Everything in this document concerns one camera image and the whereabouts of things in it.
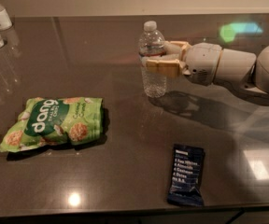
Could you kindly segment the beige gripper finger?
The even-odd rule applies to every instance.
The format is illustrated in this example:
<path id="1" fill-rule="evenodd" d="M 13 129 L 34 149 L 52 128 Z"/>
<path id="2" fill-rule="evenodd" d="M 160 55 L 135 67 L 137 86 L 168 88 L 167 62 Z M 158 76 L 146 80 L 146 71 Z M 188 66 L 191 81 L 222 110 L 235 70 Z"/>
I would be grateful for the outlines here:
<path id="1" fill-rule="evenodd" d="M 143 57 L 141 62 L 149 72 L 170 78 L 181 76 L 185 68 L 185 63 L 176 55 Z"/>
<path id="2" fill-rule="evenodd" d="M 187 41 L 165 41 L 163 47 L 167 55 L 176 55 L 179 60 L 182 60 L 191 44 Z"/>

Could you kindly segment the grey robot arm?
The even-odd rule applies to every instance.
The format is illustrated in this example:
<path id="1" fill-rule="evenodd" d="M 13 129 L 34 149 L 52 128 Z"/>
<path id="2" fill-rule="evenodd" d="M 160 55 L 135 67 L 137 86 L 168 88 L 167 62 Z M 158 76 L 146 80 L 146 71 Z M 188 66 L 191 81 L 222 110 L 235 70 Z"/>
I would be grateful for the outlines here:
<path id="1" fill-rule="evenodd" d="M 163 56 L 149 56 L 142 64 L 153 74 L 184 76 L 189 82 L 225 88 L 256 105 L 269 105 L 269 46 L 258 55 L 225 49 L 217 44 L 164 42 Z"/>

